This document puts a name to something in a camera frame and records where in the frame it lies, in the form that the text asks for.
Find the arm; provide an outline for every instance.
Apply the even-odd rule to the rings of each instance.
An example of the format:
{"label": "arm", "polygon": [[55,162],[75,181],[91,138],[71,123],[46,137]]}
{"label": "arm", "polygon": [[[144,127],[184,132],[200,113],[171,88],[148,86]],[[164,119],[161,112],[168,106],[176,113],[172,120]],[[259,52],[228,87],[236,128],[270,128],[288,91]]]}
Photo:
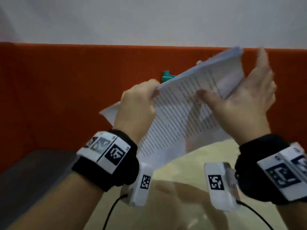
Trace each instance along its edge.
{"label": "arm", "polygon": [[[135,85],[122,95],[113,128],[124,132],[136,144],[155,118],[152,96],[158,85],[158,81],[150,80]],[[82,230],[102,195],[100,187],[72,172],[9,230]]]}
{"label": "arm", "polygon": [[[205,90],[199,90],[198,96],[211,108],[221,127],[241,146],[271,133],[266,112],[275,102],[275,91],[267,55],[260,49],[255,69],[227,100]],[[307,229],[306,203],[278,205],[277,210],[289,230]]]}

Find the stack of paper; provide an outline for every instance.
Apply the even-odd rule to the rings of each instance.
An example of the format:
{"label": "stack of paper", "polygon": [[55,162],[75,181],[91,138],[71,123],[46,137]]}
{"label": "stack of paper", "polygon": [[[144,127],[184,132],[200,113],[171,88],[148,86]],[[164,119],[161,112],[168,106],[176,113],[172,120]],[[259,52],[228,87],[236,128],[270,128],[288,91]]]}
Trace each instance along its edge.
{"label": "stack of paper", "polygon": [[[154,98],[156,118],[139,144],[138,159],[155,169],[202,146],[229,138],[198,89],[227,98],[244,79],[239,47],[228,49],[161,84]],[[113,125],[119,103],[100,112]]]}

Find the yellowish table surface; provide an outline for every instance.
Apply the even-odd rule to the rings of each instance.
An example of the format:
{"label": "yellowish table surface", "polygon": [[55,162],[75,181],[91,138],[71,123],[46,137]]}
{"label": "yellowish table surface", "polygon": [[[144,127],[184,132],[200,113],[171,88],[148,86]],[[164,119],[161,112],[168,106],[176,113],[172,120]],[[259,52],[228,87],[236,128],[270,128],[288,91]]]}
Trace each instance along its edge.
{"label": "yellowish table surface", "polygon": [[[227,161],[234,167],[239,155],[233,140],[199,148],[154,172],[147,204],[131,207],[119,201],[106,229],[175,229],[175,230],[263,230],[269,229],[246,207],[234,213],[216,210],[210,203],[204,173],[205,162]],[[101,230],[107,214],[120,196],[120,187],[105,193],[85,226],[85,230]],[[246,197],[239,191],[241,201],[262,215],[274,229],[287,229],[275,205]]]}

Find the wire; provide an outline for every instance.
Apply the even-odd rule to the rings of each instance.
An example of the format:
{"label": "wire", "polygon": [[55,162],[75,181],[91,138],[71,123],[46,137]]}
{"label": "wire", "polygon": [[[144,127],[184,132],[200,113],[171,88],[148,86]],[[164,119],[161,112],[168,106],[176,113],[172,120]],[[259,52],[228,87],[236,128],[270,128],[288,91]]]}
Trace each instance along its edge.
{"label": "wire", "polygon": [[115,205],[118,203],[118,201],[121,200],[121,199],[123,199],[123,198],[127,198],[127,197],[128,197],[128,194],[124,194],[124,195],[122,195],[121,197],[119,197],[119,198],[115,201],[115,203],[113,204],[113,206],[111,207],[111,209],[110,209],[110,211],[109,211],[109,214],[108,214],[108,216],[107,216],[107,218],[106,218],[106,221],[105,221],[105,223],[104,223],[104,226],[103,226],[102,230],[105,230],[105,229],[106,229],[106,225],[108,224],[110,215],[111,215],[111,213],[112,213],[112,211],[113,211]]}
{"label": "wire", "polygon": [[272,226],[258,213],[256,212],[254,209],[252,209],[249,205],[247,205],[246,203],[237,200],[237,204],[240,204],[242,206],[247,207],[248,209],[250,209],[252,212],[254,212],[260,219],[262,219],[263,222],[265,222],[265,224],[271,229],[274,230],[274,228],[272,228]]}

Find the green plastic object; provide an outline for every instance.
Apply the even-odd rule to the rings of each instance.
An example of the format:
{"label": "green plastic object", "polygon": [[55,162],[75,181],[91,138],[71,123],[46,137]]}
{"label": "green plastic object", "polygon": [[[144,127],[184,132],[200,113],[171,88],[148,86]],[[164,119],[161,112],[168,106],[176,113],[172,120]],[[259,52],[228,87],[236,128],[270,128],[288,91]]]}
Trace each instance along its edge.
{"label": "green plastic object", "polygon": [[170,80],[174,77],[175,77],[175,75],[170,75],[169,71],[164,71],[163,76],[162,76],[162,83],[166,82],[166,81],[168,81],[168,80]]}

